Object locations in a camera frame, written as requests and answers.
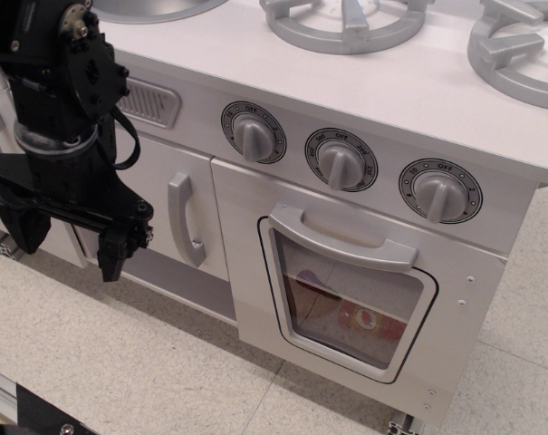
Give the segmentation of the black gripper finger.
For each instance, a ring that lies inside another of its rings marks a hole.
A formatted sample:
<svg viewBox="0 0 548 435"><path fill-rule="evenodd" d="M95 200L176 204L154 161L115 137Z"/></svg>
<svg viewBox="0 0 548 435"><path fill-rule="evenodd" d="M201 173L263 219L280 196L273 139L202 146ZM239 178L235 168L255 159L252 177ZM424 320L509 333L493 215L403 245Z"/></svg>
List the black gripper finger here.
<svg viewBox="0 0 548 435"><path fill-rule="evenodd" d="M129 235L121 230L105 230L98 238L98 263L104 282L120 279L122 268L127 259L132 258L137 245Z"/></svg>
<svg viewBox="0 0 548 435"><path fill-rule="evenodd" d="M0 218L8 233L26 254L34 254L51 229L51 218L29 198L0 191Z"/></svg>

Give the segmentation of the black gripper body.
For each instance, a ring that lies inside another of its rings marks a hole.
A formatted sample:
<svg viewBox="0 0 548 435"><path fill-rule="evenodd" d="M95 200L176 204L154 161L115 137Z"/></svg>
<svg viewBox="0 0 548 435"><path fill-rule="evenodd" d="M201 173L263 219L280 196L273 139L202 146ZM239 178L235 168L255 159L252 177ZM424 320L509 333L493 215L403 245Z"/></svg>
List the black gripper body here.
<svg viewBox="0 0 548 435"><path fill-rule="evenodd" d="M50 140L18 127L22 150L0 153L0 191L33 200L52 219L95 232L121 230L137 247L152 239L152 206L127 187L119 171L134 165L136 144L117 162L115 130L92 128L75 141Z"/></svg>

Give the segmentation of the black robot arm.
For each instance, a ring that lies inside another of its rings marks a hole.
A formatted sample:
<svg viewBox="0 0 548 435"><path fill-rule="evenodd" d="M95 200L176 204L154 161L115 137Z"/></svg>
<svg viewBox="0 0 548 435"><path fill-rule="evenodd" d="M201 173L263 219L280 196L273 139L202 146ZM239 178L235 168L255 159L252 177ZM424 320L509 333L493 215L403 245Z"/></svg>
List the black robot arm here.
<svg viewBox="0 0 548 435"><path fill-rule="evenodd" d="M14 101L16 153L0 153L0 218L16 245L34 253L53 220L94 231L102 278L152 238L154 209L119 172L118 108L129 72L115 60L88 1L0 1L0 70Z"/></svg>

